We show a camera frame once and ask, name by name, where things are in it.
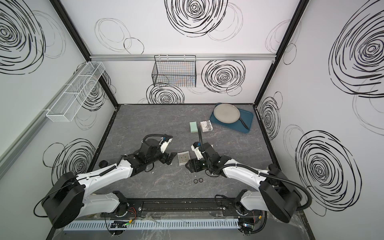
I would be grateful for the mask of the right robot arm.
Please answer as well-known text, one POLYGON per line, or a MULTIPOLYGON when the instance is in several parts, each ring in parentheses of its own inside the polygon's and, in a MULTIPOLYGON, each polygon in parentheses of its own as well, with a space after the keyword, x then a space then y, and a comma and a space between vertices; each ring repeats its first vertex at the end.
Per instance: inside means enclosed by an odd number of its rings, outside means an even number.
POLYGON ((312 204, 310 192, 289 180, 274 164, 267 170, 260 170, 220 156, 210 144, 195 142, 191 149, 196 155, 186 163, 191 173, 209 171, 215 177, 234 179, 254 189, 243 190, 237 196, 235 205, 241 215, 253 210, 267 211, 281 222, 289 223, 296 211, 312 204))

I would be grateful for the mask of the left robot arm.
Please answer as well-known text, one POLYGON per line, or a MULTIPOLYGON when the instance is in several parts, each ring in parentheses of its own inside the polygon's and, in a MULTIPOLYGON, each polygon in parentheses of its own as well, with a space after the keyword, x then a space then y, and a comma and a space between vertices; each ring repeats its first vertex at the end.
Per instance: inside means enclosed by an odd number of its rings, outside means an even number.
POLYGON ((63 174, 41 200, 42 207, 55 229, 69 225, 77 218, 105 213, 118 218, 130 211, 128 199, 120 192, 97 195, 95 192, 114 182, 131 178, 159 161, 170 165, 176 153, 166 149, 173 136, 150 134, 143 138, 139 150, 121 156, 115 164, 85 174, 63 174))

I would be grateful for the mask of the mint green jewelry box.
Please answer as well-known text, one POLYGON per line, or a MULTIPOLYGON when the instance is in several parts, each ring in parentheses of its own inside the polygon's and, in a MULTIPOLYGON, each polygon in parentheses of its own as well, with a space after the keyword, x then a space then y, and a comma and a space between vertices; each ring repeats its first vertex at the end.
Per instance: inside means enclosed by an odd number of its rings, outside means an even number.
POLYGON ((190 122, 189 124, 190 124, 190 132, 191 133, 197 133, 199 131, 197 122, 190 122))

